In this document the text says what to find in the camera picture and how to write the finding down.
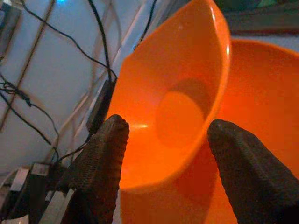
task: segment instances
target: wire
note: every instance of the wire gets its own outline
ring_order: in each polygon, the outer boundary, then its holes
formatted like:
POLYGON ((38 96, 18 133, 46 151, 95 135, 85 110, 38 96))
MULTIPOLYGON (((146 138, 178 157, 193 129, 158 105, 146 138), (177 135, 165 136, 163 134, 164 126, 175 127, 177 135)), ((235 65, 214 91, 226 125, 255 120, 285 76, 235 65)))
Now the wire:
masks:
POLYGON ((71 152, 71 153, 68 153, 64 156, 62 156, 57 162, 60 162, 62 161, 63 159, 65 159, 66 157, 69 157, 71 155, 74 155, 75 153, 77 152, 80 152, 86 145, 87 145, 88 142, 84 142, 81 146, 79 146, 74 152, 71 152))
MULTIPOLYGON (((107 15, 107 10, 108 8, 105 9, 104 11, 104 15, 103 15, 103 19, 105 19, 105 15, 107 15)), ((105 32, 104 29, 102 29, 103 32, 101 33, 102 36, 102 40, 103 44, 105 45, 106 43, 106 36, 105 36, 105 32)), ((101 79, 101 77, 104 75, 105 71, 102 71, 98 77, 98 79, 96 81, 94 81, 94 76, 92 77, 92 80, 90 82, 90 86, 88 88, 88 91, 82 96, 82 98, 79 100, 78 105, 74 108, 73 112, 71 113, 71 115, 65 120, 65 122, 61 125, 61 128, 59 129, 59 133, 61 134, 61 132, 67 127, 67 125, 74 119, 74 117, 77 115, 77 113, 85 106, 85 104, 87 102, 89 102, 90 96, 93 93, 93 89, 95 87, 95 85, 98 83, 98 81, 101 79)))
MULTIPOLYGON (((45 18, 44 18, 45 21, 48 21, 50 15, 51 15, 51 12, 52 12, 52 9, 53 9, 55 1, 56 0, 50 0, 50 6, 48 7, 46 15, 45 15, 45 18)), ((21 82, 22 82, 22 80, 23 80, 23 78, 24 78, 24 76, 25 76, 25 74, 27 72, 27 69, 28 69, 28 67, 30 65, 32 57, 33 57, 33 55, 35 53, 35 50, 37 48, 37 44, 39 43, 39 41, 40 41, 40 39, 42 37, 42 34, 44 32, 45 27, 46 27, 46 25, 44 23, 40 26, 39 32, 37 33, 36 39, 34 41, 34 44, 33 44, 32 48, 30 50, 30 53, 28 54, 27 61, 26 61, 25 65, 24 65, 24 67, 23 67, 21 76, 20 76, 19 81, 18 81, 18 83, 16 85, 18 88, 19 88, 19 86, 20 86, 20 84, 21 84, 21 82)), ((11 97, 11 100, 10 100, 11 104, 13 104, 14 98, 15 98, 15 95, 13 95, 11 97)), ((9 114, 9 109, 6 109, 6 111, 5 111, 4 115, 3 115, 3 119, 1 121, 1 124, 0 124, 0 131, 1 131, 1 129, 4 126, 4 123, 5 123, 6 119, 7 119, 8 114, 9 114)))
POLYGON ((33 104, 31 102, 31 100, 30 100, 30 97, 24 91, 19 90, 14 84, 12 84, 11 82, 7 81, 7 79, 1 73, 0 73, 0 77, 4 81, 3 83, 1 83, 2 86, 3 86, 3 88, 0 88, 0 90, 4 91, 4 92, 6 92, 7 94, 10 94, 10 95, 18 95, 22 100, 24 100, 27 103, 27 105, 29 107, 35 107, 39 111, 43 112, 49 118, 49 120, 51 121, 52 126, 54 128, 54 131, 57 134, 57 138, 59 139, 59 133, 58 133, 58 130, 57 130, 56 125, 55 125, 55 122, 52 119, 52 117, 44 109, 42 109, 41 107, 33 104))
POLYGON ((108 55, 108 48, 107 48, 107 41, 106 41, 106 35, 105 35, 105 31, 104 31, 104 27, 103 24, 101 22, 99 13, 97 11, 97 8, 95 7, 93 0, 88 0, 90 7, 93 10, 93 14, 95 15, 95 18, 98 22, 101 34, 102 34, 102 40, 103 40, 103 45, 104 45, 104 52, 105 52, 105 58, 106 58, 106 64, 108 67, 108 78, 109 78, 109 82, 112 82, 112 77, 111 77, 111 69, 110 69, 110 63, 109 63, 109 55, 108 55))
MULTIPOLYGON (((26 123, 29 127, 31 127, 32 129, 34 129, 44 140, 48 145, 51 145, 51 142, 47 139, 47 137, 37 128, 35 127, 33 124, 31 124, 29 121, 27 121, 26 119, 24 119, 9 103, 8 99, 0 92, 0 96, 3 98, 3 100, 6 102, 6 104, 8 105, 8 107, 12 110, 12 112, 14 112, 14 114, 21 119, 24 123, 26 123)), ((56 147, 53 147, 53 149, 55 150, 55 153, 57 155, 57 160, 59 160, 59 153, 57 151, 56 147)))
POLYGON ((94 59, 94 58, 92 58, 92 57, 90 57, 87 53, 85 53, 85 52, 82 50, 82 48, 80 47, 80 45, 77 43, 77 41, 76 41, 73 37, 71 37, 70 35, 68 35, 68 34, 66 34, 66 33, 64 33, 64 32, 62 32, 62 31, 60 31, 60 30, 58 30, 57 28, 55 28, 54 26, 52 26, 51 24, 49 24, 47 21, 45 21, 44 19, 42 19, 41 17, 39 17, 38 15, 36 15, 36 14, 35 14, 34 12, 32 12, 30 9, 28 9, 27 6, 26 6, 26 4, 25 4, 25 2, 24 2, 24 0, 20 0, 20 1, 21 1, 22 5, 23 5, 24 9, 25 9, 29 14, 31 14, 32 16, 34 16, 35 18, 37 18, 39 21, 41 21, 41 22, 43 22, 44 24, 46 24, 48 27, 50 27, 51 29, 53 29, 54 31, 56 31, 57 33, 59 33, 60 35, 65 36, 65 37, 67 37, 68 39, 70 39, 70 40, 76 45, 76 47, 81 51, 81 53, 82 53, 85 57, 87 57, 87 58, 90 59, 91 61, 96 62, 96 63, 102 65, 103 67, 105 67, 106 69, 108 69, 108 71, 112 72, 112 74, 113 74, 113 75, 115 76, 115 78, 117 79, 117 75, 115 74, 115 72, 114 72, 109 66, 105 65, 104 63, 102 63, 102 62, 100 62, 100 61, 98 61, 98 60, 96 60, 96 59, 94 59))
POLYGON ((139 40, 139 43, 144 39, 146 33, 147 33, 148 30, 149 30, 150 23, 151 23, 151 19, 152 19, 153 14, 154 14, 154 9, 155 9, 155 6, 156 6, 156 2, 157 2, 157 0, 154 0, 154 1, 153 1, 153 4, 151 5, 151 9, 150 9, 150 13, 149 13, 149 20, 148 20, 148 23, 146 24, 146 27, 145 27, 145 29, 144 29, 144 32, 143 32, 143 34, 142 34, 142 36, 141 36, 141 38, 140 38, 140 40, 139 40))
MULTIPOLYGON (((97 80, 95 80, 94 82, 92 82, 92 84, 91 84, 91 85, 92 85, 91 88, 94 88, 94 86, 97 85, 97 83, 100 81, 101 76, 103 75, 103 73, 104 73, 104 72, 102 71, 102 73, 101 73, 100 76, 97 78, 97 80)), ((89 91, 87 91, 87 92, 83 95, 82 99, 79 101, 79 102, 80 102, 80 103, 79 103, 80 105, 82 104, 82 101, 86 98, 86 95, 88 95, 88 93, 89 93, 89 91)), ((93 102, 95 102, 95 100, 97 99, 98 94, 99 94, 99 91, 98 91, 98 93, 96 94, 96 96, 95 96, 93 102)), ((86 111, 84 112, 84 114, 83 114, 83 116, 82 116, 82 119, 81 119, 81 121, 79 122, 78 128, 77 128, 77 130, 76 130, 76 132, 75 132, 75 135, 74 135, 73 138, 72 138, 72 141, 74 141, 74 140, 77 138, 78 134, 79 134, 80 131, 83 129, 83 126, 86 124, 86 122, 87 122, 87 120, 86 120, 86 115, 88 114, 88 112, 90 112, 90 109, 88 109, 88 110, 86 110, 86 111)))

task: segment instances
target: power adapter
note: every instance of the power adapter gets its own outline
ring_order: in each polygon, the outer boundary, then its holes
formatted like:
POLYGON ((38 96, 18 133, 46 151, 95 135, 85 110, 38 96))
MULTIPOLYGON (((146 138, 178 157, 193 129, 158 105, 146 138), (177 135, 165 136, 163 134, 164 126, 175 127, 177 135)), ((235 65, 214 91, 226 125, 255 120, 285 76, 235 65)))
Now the power adapter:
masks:
POLYGON ((99 127, 104 123, 115 88, 115 83, 116 81, 110 82, 106 80, 99 93, 97 101, 86 123, 90 136, 96 134, 99 127))

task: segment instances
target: orange plastic bowl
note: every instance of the orange plastic bowl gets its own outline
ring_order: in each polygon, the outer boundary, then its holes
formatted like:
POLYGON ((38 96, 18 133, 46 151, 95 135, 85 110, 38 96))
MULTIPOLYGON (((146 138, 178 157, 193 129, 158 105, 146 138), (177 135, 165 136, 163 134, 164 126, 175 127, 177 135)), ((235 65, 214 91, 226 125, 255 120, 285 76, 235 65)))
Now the orange plastic bowl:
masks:
MULTIPOLYGON (((218 118, 254 133, 299 178, 299 54, 232 41, 218 118)), ((123 224, 236 224, 206 141, 187 169, 151 192, 121 193, 123 224)))
POLYGON ((212 0, 193 0, 123 63, 108 115, 130 124, 120 188, 147 189, 184 169, 226 86, 230 36, 212 0))

